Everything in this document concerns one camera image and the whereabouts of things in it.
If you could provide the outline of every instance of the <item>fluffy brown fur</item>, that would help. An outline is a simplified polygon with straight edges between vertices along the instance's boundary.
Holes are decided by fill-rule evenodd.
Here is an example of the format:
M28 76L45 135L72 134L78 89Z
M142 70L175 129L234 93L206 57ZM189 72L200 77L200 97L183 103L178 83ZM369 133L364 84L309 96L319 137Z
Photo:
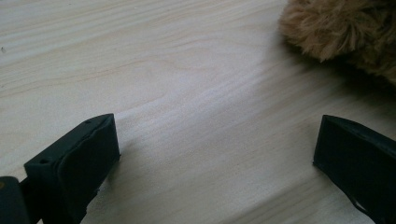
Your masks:
M289 0L279 30L312 57L346 55L396 86L396 0Z

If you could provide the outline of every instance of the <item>black plastic piece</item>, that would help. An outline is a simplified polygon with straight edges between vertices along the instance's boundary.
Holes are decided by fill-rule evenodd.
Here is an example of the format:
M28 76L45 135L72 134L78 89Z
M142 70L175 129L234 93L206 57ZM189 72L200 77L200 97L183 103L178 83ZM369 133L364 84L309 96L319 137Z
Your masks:
M30 224L18 179L0 177L0 223Z
M314 165L376 224L396 223L396 142L351 120L323 116Z
M27 178L19 185L14 178L12 194L6 195L8 199L19 199L22 195L24 203L0 201L0 215L3 218L6 214L5 221L1 219L0 223L25 223L7 219L11 209L20 217L28 217L28 223L37 223L39 219L45 224L79 223L119 159L114 116L85 120L24 164Z

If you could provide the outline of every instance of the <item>stuffed animal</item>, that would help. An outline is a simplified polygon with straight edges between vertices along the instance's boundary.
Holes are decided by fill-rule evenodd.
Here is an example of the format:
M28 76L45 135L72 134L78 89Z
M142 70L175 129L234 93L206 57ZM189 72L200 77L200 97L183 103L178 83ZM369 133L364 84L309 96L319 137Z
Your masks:
M344 55L396 86L396 0L289 0L279 30L321 62Z

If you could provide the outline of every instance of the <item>brown fur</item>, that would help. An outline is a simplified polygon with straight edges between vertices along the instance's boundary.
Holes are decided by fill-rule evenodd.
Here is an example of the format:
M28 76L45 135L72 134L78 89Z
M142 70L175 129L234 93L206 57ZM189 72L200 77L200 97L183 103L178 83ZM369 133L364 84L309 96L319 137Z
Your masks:
M396 86L396 0L289 0L279 30L312 57L346 55Z

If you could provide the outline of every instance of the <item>wood grain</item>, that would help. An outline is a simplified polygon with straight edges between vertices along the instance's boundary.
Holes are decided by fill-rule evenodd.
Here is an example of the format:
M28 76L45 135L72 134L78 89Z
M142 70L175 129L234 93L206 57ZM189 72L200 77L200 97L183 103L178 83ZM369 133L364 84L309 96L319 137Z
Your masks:
M396 139L396 104L277 32L285 1L0 1L0 175L114 113L89 223L373 223L311 165L321 116Z

